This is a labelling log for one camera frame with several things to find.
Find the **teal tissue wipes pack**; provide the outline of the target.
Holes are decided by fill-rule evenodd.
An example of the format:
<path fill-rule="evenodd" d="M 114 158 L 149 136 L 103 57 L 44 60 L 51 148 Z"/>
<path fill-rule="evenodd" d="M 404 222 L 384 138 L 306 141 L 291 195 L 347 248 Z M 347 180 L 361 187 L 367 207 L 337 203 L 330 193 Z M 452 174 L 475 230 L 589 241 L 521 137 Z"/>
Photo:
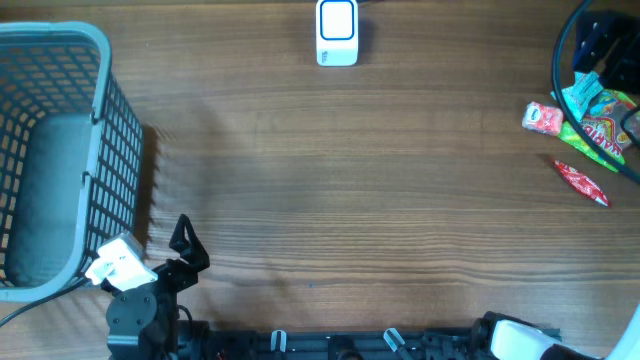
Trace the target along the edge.
<path fill-rule="evenodd" d="M 594 72 L 575 72 L 575 82 L 562 90 L 568 109 L 577 122 L 580 122 L 590 102 L 603 91 L 599 75 Z"/>

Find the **green Haribo gummy bag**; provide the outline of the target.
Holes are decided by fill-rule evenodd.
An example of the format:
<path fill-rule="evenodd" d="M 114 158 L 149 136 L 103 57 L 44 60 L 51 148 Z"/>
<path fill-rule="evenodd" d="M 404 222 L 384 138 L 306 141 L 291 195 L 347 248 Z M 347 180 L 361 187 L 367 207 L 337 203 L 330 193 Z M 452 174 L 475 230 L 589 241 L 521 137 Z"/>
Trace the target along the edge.
<path fill-rule="evenodd" d="M 635 107 L 636 104 L 623 92 L 603 90 L 591 100 L 581 120 L 585 133 L 620 163 L 625 162 L 622 152 L 632 145 L 620 122 Z M 567 121 L 563 123 L 558 138 L 612 172 L 618 172 L 591 149 Z"/>

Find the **small red white carton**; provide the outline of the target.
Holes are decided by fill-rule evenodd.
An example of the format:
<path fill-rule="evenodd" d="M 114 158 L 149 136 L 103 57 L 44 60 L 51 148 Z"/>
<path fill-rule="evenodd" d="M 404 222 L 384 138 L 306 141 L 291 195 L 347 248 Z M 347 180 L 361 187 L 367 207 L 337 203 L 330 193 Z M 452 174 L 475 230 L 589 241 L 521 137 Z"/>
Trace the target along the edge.
<path fill-rule="evenodd" d="M 561 109 L 531 102 L 526 107 L 522 126 L 527 130 L 557 136 L 561 132 L 563 121 Z"/>

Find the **red candy bar wrapper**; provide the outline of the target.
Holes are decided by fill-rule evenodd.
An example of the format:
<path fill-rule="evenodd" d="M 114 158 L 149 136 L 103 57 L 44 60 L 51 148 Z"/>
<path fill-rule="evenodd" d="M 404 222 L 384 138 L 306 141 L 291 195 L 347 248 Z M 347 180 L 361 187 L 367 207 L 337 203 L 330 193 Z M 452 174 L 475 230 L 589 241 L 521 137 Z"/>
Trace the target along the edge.
<path fill-rule="evenodd" d="M 589 177 L 559 160 L 553 160 L 553 165 L 565 182 L 576 192 L 604 207 L 610 206 L 605 193 Z"/>

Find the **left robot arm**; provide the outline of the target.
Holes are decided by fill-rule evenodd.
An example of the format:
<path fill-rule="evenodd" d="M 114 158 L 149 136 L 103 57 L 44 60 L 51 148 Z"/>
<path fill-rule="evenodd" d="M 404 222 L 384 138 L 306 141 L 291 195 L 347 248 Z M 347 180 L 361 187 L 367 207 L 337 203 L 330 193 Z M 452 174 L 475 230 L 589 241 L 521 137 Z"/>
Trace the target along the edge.
<path fill-rule="evenodd" d="M 178 253 L 153 269 L 157 280 L 116 291 L 106 312 L 112 359 L 203 359 L 209 326 L 193 320 L 177 294 L 198 283 L 210 258 L 189 217 L 179 216 L 169 247 Z"/>

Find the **white barcode scanner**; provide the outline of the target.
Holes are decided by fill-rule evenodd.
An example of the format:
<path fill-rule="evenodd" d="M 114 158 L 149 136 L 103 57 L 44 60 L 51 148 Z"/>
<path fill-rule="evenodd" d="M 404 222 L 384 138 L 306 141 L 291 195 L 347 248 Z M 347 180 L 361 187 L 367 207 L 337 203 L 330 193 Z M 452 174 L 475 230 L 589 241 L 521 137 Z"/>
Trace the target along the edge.
<path fill-rule="evenodd" d="M 353 66 L 359 54 L 355 0 L 318 0 L 315 6 L 316 60 L 324 67 Z"/>

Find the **grey plastic shopping basket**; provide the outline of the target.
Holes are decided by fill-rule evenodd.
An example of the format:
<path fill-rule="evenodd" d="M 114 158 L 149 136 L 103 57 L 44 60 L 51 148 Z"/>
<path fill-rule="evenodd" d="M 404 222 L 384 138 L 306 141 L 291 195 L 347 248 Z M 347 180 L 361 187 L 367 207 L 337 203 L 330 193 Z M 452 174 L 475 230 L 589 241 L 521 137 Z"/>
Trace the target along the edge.
<path fill-rule="evenodd" d="M 1 298 L 31 303 L 79 281 L 135 225 L 143 128 L 83 22 L 1 27 Z"/>

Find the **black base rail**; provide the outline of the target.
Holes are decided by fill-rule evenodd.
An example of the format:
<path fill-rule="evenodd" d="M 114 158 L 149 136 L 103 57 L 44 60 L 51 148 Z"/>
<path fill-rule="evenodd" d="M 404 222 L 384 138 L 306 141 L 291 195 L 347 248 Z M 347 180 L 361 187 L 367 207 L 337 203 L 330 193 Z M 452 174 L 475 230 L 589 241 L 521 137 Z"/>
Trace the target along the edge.
<path fill-rule="evenodd" d="M 394 350 L 376 332 L 214 331 L 206 322 L 190 326 L 178 340 L 178 359 L 337 360 L 337 359 L 492 359 L 485 331 L 474 328 L 427 328 L 399 331 Z"/>

